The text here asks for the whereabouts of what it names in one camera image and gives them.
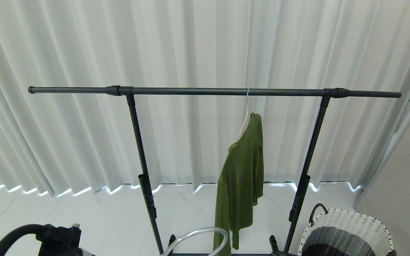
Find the clothes rack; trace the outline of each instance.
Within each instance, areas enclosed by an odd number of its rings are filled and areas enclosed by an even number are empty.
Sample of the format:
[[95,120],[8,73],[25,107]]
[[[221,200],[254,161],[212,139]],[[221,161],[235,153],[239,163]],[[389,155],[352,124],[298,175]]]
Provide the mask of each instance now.
[[[145,199],[148,216],[153,229],[156,245],[159,254],[164,253],[164,249],[159,235],[158,225],[156,223],[157,212],[154,206],[153,193],[148,175],[148,167],[143,150],[142,136],[138,123],[137,111],[135,108],[134,95],[241,95],[245,96],[248,93],[247,89],[220,89],[220,88],[180,88],[180,87],[132,87],[132,86],[108,86],[108,87],[33,87],[28,88],[30,94],[45,94],[45,93],[63,93],[63,94],[109,94],[114,96],[126,96],[127,105],[129,106],[132,119],[132,127],[135,133],[135,141],[137,144],[140,164],[142,166],[142,174],[138,176],[140,187]],[[308,175],[309,165],[311,164],[312,154],[316,147],[317,138],[319,137],[320,128],[324,121],[325,112],[330,102],[330,98],[344,97],[382,97],[382,98],[399,98],[400,92],[376,92],[376,91],[351,91],[348,89],[251,89],[250,96],[309,96],[322,97],[320,102],[319,113],[317,114],[316,123],[312,132],[311,141],[309,142],[308,151],[306,153],[305,162],[301,171],[298,188],[295,193],[295,198],[292,203],[292,208],[289,213],[289,221],[291,222],[288,237],[284,245],[283,252],[278,250],[278,245],[273,235],[270,236],[269,242],[272,246],[271,254],[233,254],[234,256],[250,256],[250,255],[291,255],[288,254],[291,246],[293,234],[295,232],[298,217],[301,207],[306,196],[306,190],[310,176]],[[171,235],[169,244],[175,240],[175,236]],[[206,254],[194,253],[172,253],[172,256],[205,256]]]

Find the floor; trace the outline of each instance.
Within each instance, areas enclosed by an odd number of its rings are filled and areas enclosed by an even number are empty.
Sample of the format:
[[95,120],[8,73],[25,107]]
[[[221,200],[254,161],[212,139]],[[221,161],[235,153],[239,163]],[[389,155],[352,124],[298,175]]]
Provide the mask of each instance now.
[[[288,215],[295,195],[295,185],[265,184],[264,196],[254,208],[254,224],[240,231],[240,249],[236,253],[270,253],[268,238],[275,235],[283,248],[290,222]],[[309,186],[303,211],[291,246],[295,253],[311,209],[317,203],[328,208],[353,210],[361,189],[348,183],[322,183],[319,189]],[[157,223],[166,248],[171,234],[178,236],[200,227],[213,226],[216,185],[161,185],[154,193]],[[0,189],[0,239],[25,224],[51,223],[69,227],[80,223],[80,247],[97,256],[158,255],[140,188],[122,186],[113,194],[103,190],[80,195],[66,193],[52,198],[48,194]],[[213,235],[194,236],[175,248],[182,253],[210,253]],[[11,256],[35,256],[40,243],[33,236],[21,238],[10,249]]]

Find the curtain fold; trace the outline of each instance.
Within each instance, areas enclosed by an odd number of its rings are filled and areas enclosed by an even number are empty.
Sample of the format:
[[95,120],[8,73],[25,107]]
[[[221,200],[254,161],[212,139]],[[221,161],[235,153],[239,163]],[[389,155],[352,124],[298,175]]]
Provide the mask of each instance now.
[[[410,1],[0,1],[0,185],[114,190],[141,173],[127,103],[28,86],[398,91]],[[298,182],[315,97],[249,97],[263,118],[265,178]],[[368,175],[394,99],[330,101],[310,176]],[[244,97],[136,96],[152,187],[216,182]]]

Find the green long-sleeve garment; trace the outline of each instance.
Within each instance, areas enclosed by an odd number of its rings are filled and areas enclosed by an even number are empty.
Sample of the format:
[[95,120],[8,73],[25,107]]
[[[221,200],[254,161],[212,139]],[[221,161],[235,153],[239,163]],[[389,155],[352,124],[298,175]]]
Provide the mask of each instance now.
[[[262,118],[253,113],[241,138],[229,148],[222,167],[216,195],[215,226],[223,228],[232,246],[238,249],[239,230],[252,225],[252,206],[263,194],[263,138]],[[215,233],[213,248],[222,242],[223,236]],[[220,256],[231,254],[230,239]]]

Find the clear plastic tube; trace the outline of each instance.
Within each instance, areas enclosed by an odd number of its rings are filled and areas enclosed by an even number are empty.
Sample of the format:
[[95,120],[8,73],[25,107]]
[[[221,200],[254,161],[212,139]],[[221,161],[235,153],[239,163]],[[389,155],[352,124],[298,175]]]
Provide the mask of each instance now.
[[216,250],[212,251],[212,253],[210,253],[208,256],[215,256],[217,255],[225,246],[227,243],[227,237],[228,234],[225,230],[223,230],[222,228],[216,228],[216,227],[207,227],[207,228],[201,228],[201,229],[197,229],[197,230],[193,230],[191,232],[188,232],[184,235],[182,235],[181,237],[177,238],[177,240],[175,240],[168,248],[167,250],[165,250],[165,252],[161,255],[161,256],[167,256],[169,255],[169,253],[171,251],[173,251],[173,249],[175,248],[175,246],[177,246],[179,243],[183,242],[184,240],[188,239],[189,237],[192,237],[194,235],[199,235],[202,233],[206,233],[206,232],[217,232],[220,233],[224,236],[224,239],[222,240],[222,243],[218,246],[218,248],[216,248]]

